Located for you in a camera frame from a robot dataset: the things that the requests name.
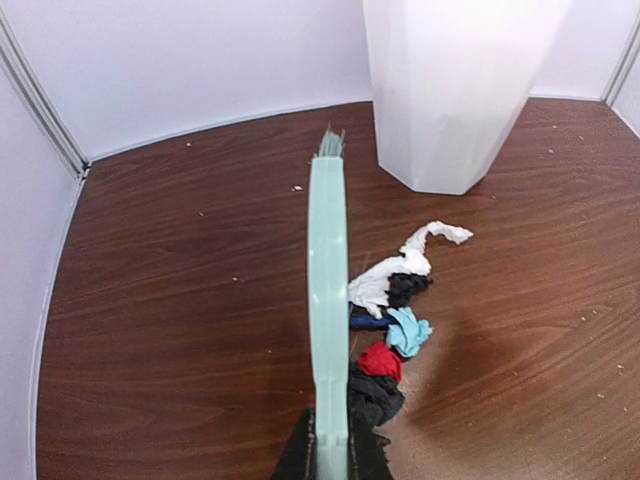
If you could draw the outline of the mint green hand brush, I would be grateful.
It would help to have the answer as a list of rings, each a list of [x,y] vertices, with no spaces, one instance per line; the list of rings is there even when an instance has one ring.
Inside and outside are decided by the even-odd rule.
[[[307,290],[315,384],[316,477],[349,477],[348,300],[344,136],[325,131],[312,158]]]

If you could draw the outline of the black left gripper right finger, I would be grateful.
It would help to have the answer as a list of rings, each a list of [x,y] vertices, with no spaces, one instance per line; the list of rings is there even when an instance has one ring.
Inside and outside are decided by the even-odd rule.
[[[366,420],[350,417],[348,443],[348,478],[358,480],[392,480],[384,448]]]

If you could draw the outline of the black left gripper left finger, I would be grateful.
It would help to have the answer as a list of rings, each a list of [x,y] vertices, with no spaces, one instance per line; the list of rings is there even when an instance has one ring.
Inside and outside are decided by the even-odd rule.
[[[316,478],[315,410],[302,412],[271,480],[312,480]]]

